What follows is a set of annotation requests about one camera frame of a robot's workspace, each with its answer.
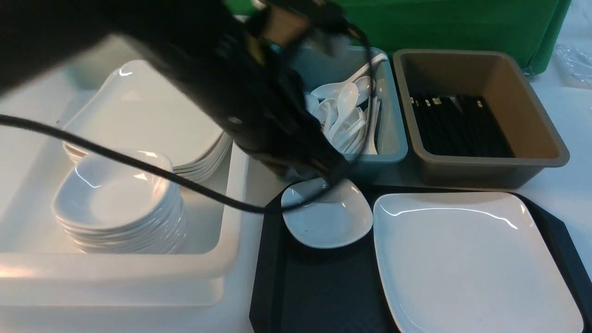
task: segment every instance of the white plastic spoon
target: white plastic spoon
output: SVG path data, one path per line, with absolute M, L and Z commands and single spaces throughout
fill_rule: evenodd
M 358 136 L 356 137 L 356 139 L 352 141 L 352 143 L 345 149 L 344 153 L 346 154 L 352 153 L 355 150 L 355 148 L 357 148 L 364 141 L 364 136 L 366 135 L 366 131 L 368 129 L 368 121 L 363 115 L 362 118 L 366 122 L 366 126 L 362 127 L 360 131 L 358 131 Z
M 337 100 L 328 98 L 318 105 L 317 111 L 313 114 L 319 120 L 323 128 L 323 134 L 327 136 L 329 129 L 337 120 Z
M 385 61 L 385 60 L 387 60 L 387 55 L 380 53 L 379 55 L 375 56 L 372 59 L 372 65 L 375 67 L 377 63 Z M 362 68 L 360 68 L 357 72 L 355 72 L 352 76 L 350 76 L 349 79 L 347 79 L 343 82 L 324 84 L 324 85 L 316 88 L 315 90 L 313 90 L 310 94 L 312 96 L 317 97 L 320 100 L 323 100 L 323 99 L 331 96 L 336 91 L 341 91 L 341 89 L 343 89 L 343 86 L 345 86 L 346 84 L 355 82 L 360 76 L 364 75 L 364 73 L 366 73 L 368 71 L 368 68 L 369 68 L 368 64 L 363 65 Z
M 318 98 L 312 95 L 305 95 L 304 100 L 306 102 L 306 110 L 314 115 L 314 112 L 317 111 L 318 108 Z
M 339 93 L 339 99 L 337 99 L 337 120 L 327 134 L 329 142 L 333 140 L 339 127 L 354 111 L 356 102 L 358 102 L 358 87 L 353 83 L 346 84 Z
M 356 80 L 355 84 L 356 87 L 358 87 L 358 103 L 356 103 L 357 106 L 364 103 L 368 97 L 370 97 L 370 76 L 362 76 Z
M 374 142 L 374 133 L 376 131 L 376 125 L 378 123 L 378 110 L 380 110 L 381 102 L 378 101 L 378 97 L 374 97 L 372 100 L 372 114 L 366 115 L 370 118 L 368 124 L 368 140 L 366 142 L 366 146 L 363 148 L 363 153 L 367 155 L 378 155 L 378 151 L 376 150 L 376 143 Z
M 335 132 L 335 135 L 333 136 L 333 141 L 334 142 L 338 142 L 339 140 L 341 140 L 341 138 L 345 135 L 345 133 L 354 124 L 356 124 L 356 122 L 358 122 L 358 120 L 360 120 L 361 118 L 363 118 L 364 113 L 362 112 L 362 110 L 359 107 L 356 108 L 356 111 L 351 112 L 349 114 L 348 118 L 339 126 L 339 128 Z
M 337 142 L 333 144 L 333 147 L 335 147 L 335 149 L 341 153 L 345 152 L 346 148 L 348 148 L 358 138 L 359 132 L 365 126 L 366 121 L 363 118 L 360 118 Z

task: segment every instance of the plastic bag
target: plastic bag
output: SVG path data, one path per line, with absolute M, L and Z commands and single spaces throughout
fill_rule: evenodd
M 592 89 L 592 52 L 574 46 L 558 44 L 555 54 L 564 76 L 574 82 L 576 88 Z

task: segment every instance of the gray plastic bin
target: gray plastic bin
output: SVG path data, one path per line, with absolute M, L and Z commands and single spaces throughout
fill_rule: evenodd
M 372 48 L 372 57 L 384 53 Z M 302 76 L 305 89 L 312 91 L 320 85 L 342 82 L 366 64 L 364 49 L 350 46 L 348 53 L 338 59 L 328 57 L 316 50 L 304 48 L 295 59 L 293 68 Z M 364 155 L 352 178 L 372 182 L 387 165 L 397 163 L 407 155 L 407 138 L 397 89 L 388 60 L 376 69 L 376 93 L 382 101 L 379 119 L 378 155 Z M 353 155 L 346 155 L 348 160 Z
M 401 50 L 393 57 L 411 145 L 428 185 L 517 188 L 570 153 L 517 63 L 497 52 Z M 419 134 L 410 93 L 482 95 L 516 158 L 438 156 Z

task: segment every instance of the black cable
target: black cable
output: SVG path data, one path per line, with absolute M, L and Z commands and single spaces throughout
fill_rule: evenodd
M 365 56 L 368 61 L 369 73 L 370 73 L 370 106 L 368 108 L 368 113 L 371 114 L 372 112 L 374 112 L 374 105 L 372 105 L 372 100 L 374 99 L 374 96 L 375 96 L 375 92 L 374 92 L 375 74 L 374 74 L 374 67 L 372 65 L 372 52 L 370 49 L 370 44 L 368 42 L 368 39 L 366 38 L 366 35 L 364 35 L 364 33 L 361 32 L 360 29 L 356 28 L 353 25 L 350 26 L 350 34 L 353 38 L 358 39 L 365 48 Z M 356 155 L 356 157 L 353 159 L 353 161 L 348 164 L 347 168 L 343 168 L 342 170 L 337 170 L 337 172 L 340 172 L 340 173 L 337 174 L 335 177 L 332 177 L 333 179 L 335 179 L 335 181 L 330 182 L 327 187 L 321 189 L 315 195 L 310 196 L 309 198 L 307 198 L 297 204 L 292 204 L 292 205 L 280 207 L 280 208 L 268 208 L 268 207 L 259 207 L 259 206 L 255 206 L 252 204 L 247 204 L 247 203 L 244 203 L 241 201 L 237 201 L 237 200 L 227 197 L 223 194 L 220 194 L 216 191 L 210 190 L 207 187 L 204 187 L 204 186 L 194 183 L 190 180 L 187 180 L 181 176 L 175 175 L 172 172 L 160 169 L 154 165 L 150 165 L 148 163 L 139 161 L 138 159 L 123 155 L 122 153 L 118 153 L 118 152 L 113 151 L 111 149 L 97 145 L 96 143 L 90 142 L 82 137 L 77 136 L 77 135 L 68 133 L 66 131 L 51 127 L 51 126 L 43 124 L 43 123 L 39 123 L 37 121 L 0 114 L 0 125 L 8 126 L 8 127 L 15 127 L 15 128 L 24 129 L 24 130 L 30 130 L 32 132 L 41 133 L 41 134 L 51 136 L 51 137 L 54 137 L 54 138 L 62 140 L 62 141 L 72 143 L 78 147 L 86 149 L 87 151 L 96 153 L 98 155 L 101 155 L 101 156 L 109 158 L 109 159 L 112 159 L 113 161 L 116 161 L 116 162 L 119 162 L 122 164 L 126 164 L 130 167 L 134 167 L 134 168 L 140 169 L 142 171 L 149 172 L 151 174 L 154 174 L 154 175 L 157 175 L 157 176 L 162 177 L 164 179 L 167 179 L 171 182 L 177 183 L 189 190 L 192 190 L 196 193 L 200 193 L 203 196 L 209 197 L 212 200 L 215 200 L 219 203 L 225 204 L 225 205 L 230 206 L 232 208 L 239 209 L 239 210 L 249 212 L 249 213 L 257 213 L 257 214 L 286 213 L 286 212 L 290 212 L 292 210 L 302 208 L 314 201 L 317 201 L 321 197 L 323 197 L 326 194 L 328 194 L 329 192 L 331 192 L 337 185 L 339 185 L 339 183 L 341 181 L 347 179 L 349 173 L 354 169 L 356 164 L 362 158 L 362 152 L 363 152 L 363 150 L 360 151 Z M 365 135 L 364 141 L 363 141 L 363 146 L 366 146 L 367 143 L 368 143 L 368 131 L 366 131 L 366 135 Z

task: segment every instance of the blue plastic bin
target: blue plastic bin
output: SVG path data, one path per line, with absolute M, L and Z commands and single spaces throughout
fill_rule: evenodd
M 372 57 L 383 53 L 372 48 Z M 332 82 L 342 82 L 366 64 L 364 49 L 350 46 L 347 54 L 335 59 L 316 50 L 305 48 L 298 54 L 293 68 L 302 76 L 305 89 L 314 88 Z M 389 60 L 375 67 L 376 93 L 382 101 L 382 111 L 378 121 L 378 155 L 365 155 L 351 179 L 359 182 L 373 182 L 388 165 L 397 163 L 407 155 L 407 137 L 395 80 Z

